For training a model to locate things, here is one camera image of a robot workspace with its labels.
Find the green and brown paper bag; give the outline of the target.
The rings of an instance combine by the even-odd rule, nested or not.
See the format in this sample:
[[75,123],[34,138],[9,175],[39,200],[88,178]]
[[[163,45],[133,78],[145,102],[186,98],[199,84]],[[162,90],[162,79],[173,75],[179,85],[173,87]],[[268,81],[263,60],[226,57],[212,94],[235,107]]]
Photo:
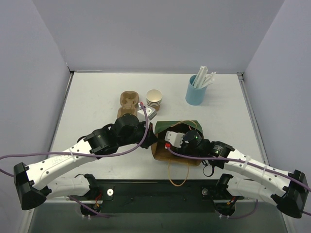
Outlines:
[[[184,133],[191,130],[197,130],[200,136],[203,136],[203,129],[200,123],[197,120],[171,120],[171,121],[158,121],[155,124],[154,133],[157,136],[158,140],[151,146],[151,152],[153,158],[158,161],[167,162],[168,163],[168,178],[170,183],[175,187],[181,187],[187,181],[190,167],[191,166],[199,166],[201,161],[189,158],[183,158],[180,156],[176,156],[173,152],[176,151],[170,143],[167,143],[165,139],[165,135],[167,131],[173,131],[176,133]],[[171,164],[178,163],[187,166],[187,174],[185,179],[180,184],[176,184],[171,179]]]

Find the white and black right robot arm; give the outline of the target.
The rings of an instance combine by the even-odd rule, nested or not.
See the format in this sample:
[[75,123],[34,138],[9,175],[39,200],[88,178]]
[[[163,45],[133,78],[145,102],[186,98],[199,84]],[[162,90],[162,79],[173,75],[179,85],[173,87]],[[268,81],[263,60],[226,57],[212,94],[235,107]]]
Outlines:
[[232,195],[256,199],[276,206],[290,217],[302,217],[310,192],[303,172],[265,165],[228,144],[202,138],[197,130],[183,136],[181,149],[183,155],[207,159],[213,166],[244,176],[243,179],[228,177],[216,184],[219,197]]

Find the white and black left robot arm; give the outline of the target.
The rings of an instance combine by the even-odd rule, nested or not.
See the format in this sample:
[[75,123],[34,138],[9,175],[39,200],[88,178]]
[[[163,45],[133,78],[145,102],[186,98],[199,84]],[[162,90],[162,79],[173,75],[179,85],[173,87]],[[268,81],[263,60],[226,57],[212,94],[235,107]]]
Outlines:
[[41,162],[14,166],[14,184],[22,210],[30,210],[48,199],[78,196],[94,200],[100,188],[91,174],[75,178],[63,175],[83,164],[104,157],[116,157],[122,146],[136,144],[148,149],[157,142],[152,123],[139,121],[132,114],[125,114],[102,128],[82,137],[75,145]]

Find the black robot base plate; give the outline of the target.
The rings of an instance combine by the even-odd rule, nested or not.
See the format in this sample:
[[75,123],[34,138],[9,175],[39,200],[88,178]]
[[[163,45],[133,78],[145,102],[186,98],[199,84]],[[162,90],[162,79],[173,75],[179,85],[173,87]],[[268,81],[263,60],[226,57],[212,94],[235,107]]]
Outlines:
[[233,215],[241,196],[229,194],[217,180],[97,180],[95,189],[75,196],[102,214],[212,213]]

